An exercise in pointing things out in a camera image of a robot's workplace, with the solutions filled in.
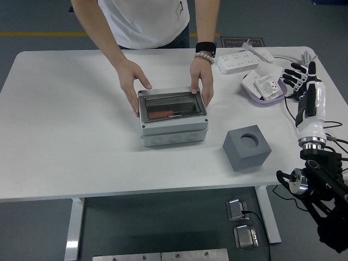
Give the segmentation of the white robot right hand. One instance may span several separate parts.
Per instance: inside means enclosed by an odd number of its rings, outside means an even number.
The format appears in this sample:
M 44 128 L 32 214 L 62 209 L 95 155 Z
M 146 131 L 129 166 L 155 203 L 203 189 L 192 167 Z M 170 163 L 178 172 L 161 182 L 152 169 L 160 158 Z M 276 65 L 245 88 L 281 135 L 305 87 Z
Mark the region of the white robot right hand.
M 299 146 L 323 149 L 327 140 L 324 132 L 326 88 L 316 75 L 316 63 L 311 61 L 307 67 L 291 63 L 291 69 L 284 70 L 283 82 L 292 87 L 290 97 L 299 103 L 295 118 Z

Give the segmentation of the person's left hand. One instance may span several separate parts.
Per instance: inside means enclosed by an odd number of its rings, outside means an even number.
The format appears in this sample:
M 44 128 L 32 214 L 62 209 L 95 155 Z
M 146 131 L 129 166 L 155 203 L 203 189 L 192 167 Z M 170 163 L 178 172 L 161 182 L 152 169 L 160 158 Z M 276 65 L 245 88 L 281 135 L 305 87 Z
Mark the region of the person's left hand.
M 207 107 L 214 95 L 212 64 L 203 57 L 193 59 L 190 66 L 191 92 L 196 94 L 199 90 L 199 80 L 202 83 L 201 96 L 204 106 Z

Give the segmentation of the person's right hand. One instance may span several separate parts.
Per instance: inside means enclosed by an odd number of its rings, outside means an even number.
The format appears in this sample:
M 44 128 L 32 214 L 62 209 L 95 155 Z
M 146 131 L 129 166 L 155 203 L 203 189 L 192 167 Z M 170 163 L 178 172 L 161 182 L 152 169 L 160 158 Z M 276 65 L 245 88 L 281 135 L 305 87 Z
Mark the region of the person's right hand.
M 152 89 L 150 81 L 145 76 L 141 67 L 127 58 L 122 59 L 115 65 L 115 70 L 118 74 L 122 91 L 132 107 L 135 116 L 139 117 L 139 101 L 134 88 L 134 81 L 138 80 L 147 90 Z

